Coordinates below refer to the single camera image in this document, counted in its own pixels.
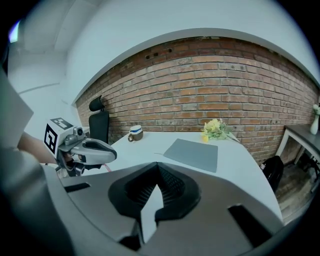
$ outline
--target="gray mat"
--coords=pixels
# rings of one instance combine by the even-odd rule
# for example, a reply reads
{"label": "gray mat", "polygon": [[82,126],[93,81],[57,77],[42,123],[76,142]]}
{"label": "gray mat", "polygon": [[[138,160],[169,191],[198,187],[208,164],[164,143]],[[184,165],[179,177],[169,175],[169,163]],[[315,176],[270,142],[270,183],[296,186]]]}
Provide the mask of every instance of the gray mat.
{"label": "gray mat", "polygon": [[217,171],[218,147],[214,145],[178,138],[163,156],[208,172]]}

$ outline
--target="white vase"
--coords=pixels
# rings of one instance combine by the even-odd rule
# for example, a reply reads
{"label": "white vase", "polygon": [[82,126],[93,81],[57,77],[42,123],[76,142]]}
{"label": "white vase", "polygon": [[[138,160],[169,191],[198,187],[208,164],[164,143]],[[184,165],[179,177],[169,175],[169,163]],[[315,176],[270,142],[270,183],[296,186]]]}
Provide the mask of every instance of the white vase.
{"label": "white vase", "polygon": [[313,124],[311,125],[311,128],[310,128],[310,133],[312,133],[313,135],[316,135],[318,132],[318,126],[319,126],[319,116],[315,115]]}

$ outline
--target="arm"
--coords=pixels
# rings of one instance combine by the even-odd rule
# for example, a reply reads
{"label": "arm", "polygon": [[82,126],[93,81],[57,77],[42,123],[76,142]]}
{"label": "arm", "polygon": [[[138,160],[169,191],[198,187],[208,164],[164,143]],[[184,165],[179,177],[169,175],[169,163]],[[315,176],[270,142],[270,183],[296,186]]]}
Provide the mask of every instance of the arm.
{"label": "arm", "polygon": [[57,164],[54,156],[48,151],[44,143],[26,132],[20,138],[18,149],[32,154],[40,163]]}

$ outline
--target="mug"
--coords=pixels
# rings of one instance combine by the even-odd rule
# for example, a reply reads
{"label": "mug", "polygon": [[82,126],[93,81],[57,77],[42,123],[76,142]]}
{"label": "mug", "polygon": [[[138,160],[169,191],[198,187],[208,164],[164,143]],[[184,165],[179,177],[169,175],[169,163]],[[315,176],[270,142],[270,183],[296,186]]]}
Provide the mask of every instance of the mug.
{"label": "mug", "polygon": [[130,128],[130,134],[128,136],[128,141],[139,141],[142,139],[144,131],[141,128],[141,125],[135,125]]}

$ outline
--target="chair headrest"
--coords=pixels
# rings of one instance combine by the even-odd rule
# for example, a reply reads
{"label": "chair headrest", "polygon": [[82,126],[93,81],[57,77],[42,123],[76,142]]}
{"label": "chair headrest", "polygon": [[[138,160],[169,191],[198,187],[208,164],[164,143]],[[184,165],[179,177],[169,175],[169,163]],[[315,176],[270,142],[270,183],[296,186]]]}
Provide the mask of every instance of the chair headrest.
{"label": "chair headrest", "polygon": [[91,111],[98,111],[103,109],[105,106],[101,102],[101,95],[93,99],[89,104],[89,109]]}

